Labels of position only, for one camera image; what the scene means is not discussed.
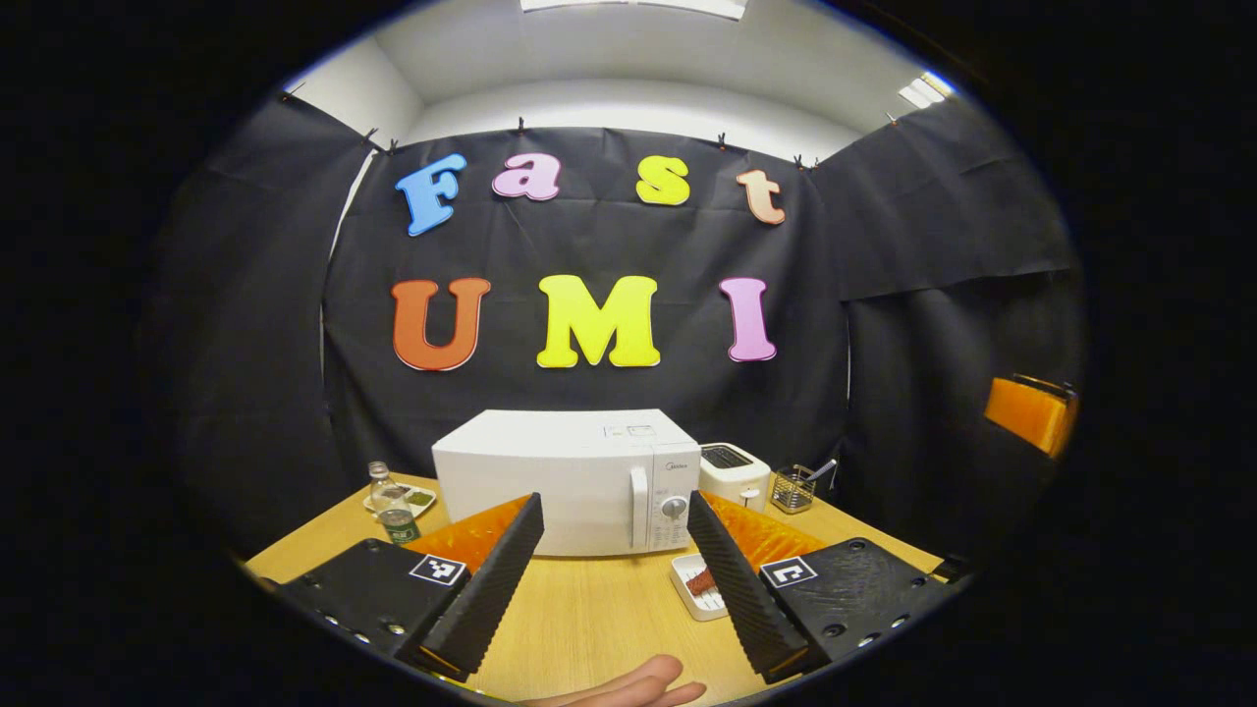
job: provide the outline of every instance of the microwave control panel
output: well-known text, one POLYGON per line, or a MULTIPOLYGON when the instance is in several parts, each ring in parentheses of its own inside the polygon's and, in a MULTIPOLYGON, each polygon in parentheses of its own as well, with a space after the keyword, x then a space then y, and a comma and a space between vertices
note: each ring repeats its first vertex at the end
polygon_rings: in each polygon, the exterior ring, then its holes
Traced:
POLYGON ((690 492, 699 487, 698 444, 662 444, 655 448, 654 484, 650 494, 650 550, 684 548, 690 520, 690 492))

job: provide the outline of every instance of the blue letter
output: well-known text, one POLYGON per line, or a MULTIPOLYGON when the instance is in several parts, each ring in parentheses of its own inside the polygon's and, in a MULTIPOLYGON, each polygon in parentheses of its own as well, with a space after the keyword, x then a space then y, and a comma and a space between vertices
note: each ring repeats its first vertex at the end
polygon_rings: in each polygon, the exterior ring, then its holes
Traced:
POLYGON ((397 182, 397 190, 406 195, 406 205, 410 206, 411 235, 419 235, 454 215, 454 206, 441 204, 439 198, 458 196, 459 180, 454 179, 450 171, 465 166, 468 166, 466 159, 455 152, 397 182), (434 175, 440 175, 436 181, 432 181, 434 175))

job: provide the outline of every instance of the water bottle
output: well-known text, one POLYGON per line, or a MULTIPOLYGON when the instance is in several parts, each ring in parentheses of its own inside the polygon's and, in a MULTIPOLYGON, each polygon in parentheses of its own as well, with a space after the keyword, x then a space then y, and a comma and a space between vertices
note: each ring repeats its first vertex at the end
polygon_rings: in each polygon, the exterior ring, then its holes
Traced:
POLYGON ((410 512, 410 503, 406 503, 406 489, 397 486, 383 462, 372 462, 367 470, 371 474, 371 507, 388 532, 388 538, 393 545, 419 540, 419 526, 410 512))

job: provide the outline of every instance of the finger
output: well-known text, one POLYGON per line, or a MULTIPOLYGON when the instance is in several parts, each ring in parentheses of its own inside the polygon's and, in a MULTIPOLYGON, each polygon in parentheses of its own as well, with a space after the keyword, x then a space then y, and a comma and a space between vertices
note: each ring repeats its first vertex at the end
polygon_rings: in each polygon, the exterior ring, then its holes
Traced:
POLYGON ((706 686, 700 682, 691 682, 683 684, 676 689, 670 689, 665 692, 659 699, 651 702, 647 707, 676 707, 678 704, 685 704, 686 702, 694 702, 706 692, 706 686))
POLYGON ((681 677, 683 671, 681 662, 671 655, 655 655, 637 665, 631 672, 625 673, 617 678, 607 681, 597 687, 591 687, 588 689, 582 689, 578 692, 569 692, 567 694, 557 694, 554 697, 543 697, 538 699, 527 699, 520 702, 525 707, 562 707, 564 704, 571 704, 585 697, 591 697, 595 694, 602 694, 605 692, 612 692, 632 684, 642 678, 656 677, 664 681, 664 686, 672 684, 672 681, 681 677))
POLYGON ((645 707, 664 696, 667 683, 647 676, 610 692, 600 692, 568 702, 567 707, 645 707))

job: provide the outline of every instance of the white microwave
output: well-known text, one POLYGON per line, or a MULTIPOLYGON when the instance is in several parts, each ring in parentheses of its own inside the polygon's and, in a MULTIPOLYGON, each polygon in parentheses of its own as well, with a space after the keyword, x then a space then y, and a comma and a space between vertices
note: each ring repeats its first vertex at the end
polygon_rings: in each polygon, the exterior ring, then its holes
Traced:
POLYGON ((485 410, 432 445, 450 522, 533 492, 537 555, 686 547, 699 445, 660 410, 485 410))

